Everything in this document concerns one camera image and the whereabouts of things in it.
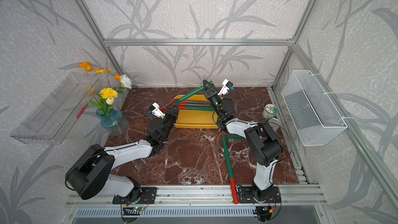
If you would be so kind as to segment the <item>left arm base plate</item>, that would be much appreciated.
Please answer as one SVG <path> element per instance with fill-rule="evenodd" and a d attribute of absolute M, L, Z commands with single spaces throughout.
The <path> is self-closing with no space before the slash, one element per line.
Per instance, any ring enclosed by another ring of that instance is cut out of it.
<path fill-rule="evenodd" d="M 157 187 L 134 188 L 126 197 L 114 196 L 112 204 L 154 204 Z"/>

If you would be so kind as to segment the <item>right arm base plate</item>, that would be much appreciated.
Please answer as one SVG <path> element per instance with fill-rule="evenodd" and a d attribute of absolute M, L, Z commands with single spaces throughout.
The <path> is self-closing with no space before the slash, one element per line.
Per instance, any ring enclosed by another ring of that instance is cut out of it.
<path fill-rule="evenodd" d="M 281 203 L 281 193 L 275 185 L 271 185 L 266 190 L 258 190 L 252 186 L 236 186 L 236 192 L 240 203 Z"/>

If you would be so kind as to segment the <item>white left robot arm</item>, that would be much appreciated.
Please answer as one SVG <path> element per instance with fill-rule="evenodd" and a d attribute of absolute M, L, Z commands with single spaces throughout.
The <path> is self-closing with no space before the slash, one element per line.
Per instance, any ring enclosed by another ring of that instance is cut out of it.
<path fill-rule="evenodd" d="M 128 176 L 111 171 L 137 159 L 152 157 L 160 152 L 174 127 L 178 107 L 167 107 L 164 117 L 152 119 L 147 136 L 138 142 L 102 147 L 90 146 L 65 175 L 65 184 L 83 200 L 99 196 L 114 196 L 113 203 L 134 202 L 142 195 L 140 184 Z"/>

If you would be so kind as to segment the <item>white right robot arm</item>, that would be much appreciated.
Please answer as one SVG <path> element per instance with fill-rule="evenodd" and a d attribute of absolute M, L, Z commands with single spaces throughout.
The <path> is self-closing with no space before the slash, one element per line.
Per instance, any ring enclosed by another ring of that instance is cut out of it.
<path fill-rule="evenodd" d="M 250 150 L 256 160 L 256 174 L 252 183 L 253 194 L 258 201 L 267 196 L 273 186 L 273 174 L 284 145 L 276 131 L 266 122 L 244 121 L 234 117 L 235 107 L 231 99 L 221 97 L 234 90 L 229 80 L 224 80 L 218 90 L 212 83 L 203 80 L 206 99 L 210 102 L 218 118 L 216 125 L 221 131 L 238 135 L 248 141 Z"/>

